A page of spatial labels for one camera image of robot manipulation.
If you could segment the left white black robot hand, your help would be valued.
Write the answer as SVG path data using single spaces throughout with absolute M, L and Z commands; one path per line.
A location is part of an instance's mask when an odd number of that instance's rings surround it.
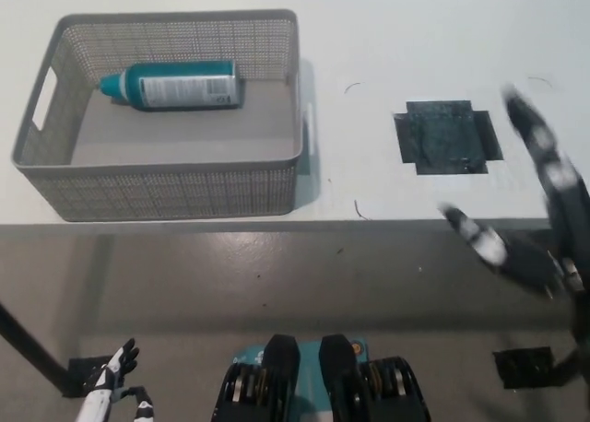
M 98 377 L 85 397 L 76 422 L 103 422 L 110 418 L 112 406 L 126 397 L 136 399 L 135 422 L 154 422 L 153 402 L 143 386 L 125 387 L 125 376 L 137 367 L 139 348 L 130 338 L 103 364 Z

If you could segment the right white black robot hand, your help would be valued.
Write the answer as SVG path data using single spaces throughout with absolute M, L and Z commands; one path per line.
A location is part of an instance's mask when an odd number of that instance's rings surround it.
M 532 159 L 545 195 L 557 250 L 552 252 L 441 204 L 440 211 L 491 272 L 525 290 L 553 298 L 589 291 L 589 192 L 556 136 L 537 109 L 514 87 L 502 91 L 513 129 Z

